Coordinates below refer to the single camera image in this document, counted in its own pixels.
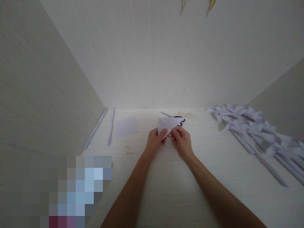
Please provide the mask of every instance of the scissor blade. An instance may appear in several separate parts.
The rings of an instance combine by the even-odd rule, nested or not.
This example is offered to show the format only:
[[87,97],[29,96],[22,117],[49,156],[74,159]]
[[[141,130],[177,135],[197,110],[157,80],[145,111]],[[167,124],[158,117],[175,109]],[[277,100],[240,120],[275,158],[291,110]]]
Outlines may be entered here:
[[164,115],[166,115],[167,117],[173,117],[173,116],[170,116],[170,115],[168,115],[168,114],[166,114],[164,112],[161,112],[161,113],[164,114]]

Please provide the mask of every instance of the left hand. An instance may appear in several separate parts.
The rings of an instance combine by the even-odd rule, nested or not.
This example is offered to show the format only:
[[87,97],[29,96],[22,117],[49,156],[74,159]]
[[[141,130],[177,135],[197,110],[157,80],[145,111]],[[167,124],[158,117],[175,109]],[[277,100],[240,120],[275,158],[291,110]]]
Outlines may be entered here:
[[155,157],[158,148],[166,143],[167,137],[162,140],[166,135],[167,129],[164,129],[159,135],[157,135],[158,128],[155,128],[149,132],[145,153],[153,154]]

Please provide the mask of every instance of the forearm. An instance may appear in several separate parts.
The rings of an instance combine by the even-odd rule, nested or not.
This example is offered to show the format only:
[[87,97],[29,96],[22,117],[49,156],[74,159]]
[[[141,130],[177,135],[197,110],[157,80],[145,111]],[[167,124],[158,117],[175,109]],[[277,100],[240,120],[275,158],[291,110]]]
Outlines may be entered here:
[[198,160],[185,160],[224,227],[266,227],[241,201],[230,193]]
[[141,155],[101,227],[135,227],[140,200],[152,159],[149,153],[144,152]]

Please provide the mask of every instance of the scissor handle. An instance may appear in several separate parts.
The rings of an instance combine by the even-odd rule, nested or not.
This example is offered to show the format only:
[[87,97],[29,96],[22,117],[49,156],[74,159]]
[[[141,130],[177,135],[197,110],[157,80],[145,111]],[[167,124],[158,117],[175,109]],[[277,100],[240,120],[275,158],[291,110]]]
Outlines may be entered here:
[[181,122],[180,122],[180,125],[178,125],[178,126],[180,126],[180,127],[181,127],[181,126],[183,125],[183,123],[182,123],[182,122],[185,122],[185,121],[186,121],[186,119],[184,119],[183,121],[181,121]]
[[[175,118],[178,118],[178,117],[180,117],[180,116],[175,116]],[[183,118],[183,117],[180,117],[180,118]],[[184,118],[184,120],[182,122],[185,122],[185,121],[186,121],[186,119]]]

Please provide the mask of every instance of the black scissor handle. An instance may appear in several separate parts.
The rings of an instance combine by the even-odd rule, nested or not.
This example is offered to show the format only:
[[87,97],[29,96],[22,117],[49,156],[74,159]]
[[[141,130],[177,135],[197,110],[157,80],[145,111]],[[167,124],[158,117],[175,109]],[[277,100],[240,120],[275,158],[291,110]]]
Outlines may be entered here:
[[[175,116],[175,118],[179,118],[180,116]],[[183,117],[181,117],[181,118],[183,118]],[[186,119],[184,118],[184,120],[182,121],[182,122],[185,122],[186,121]],[[180,122],[180,125],[178,125],[178,126],[182,126],[183,125],[183,123],[182,122]]]

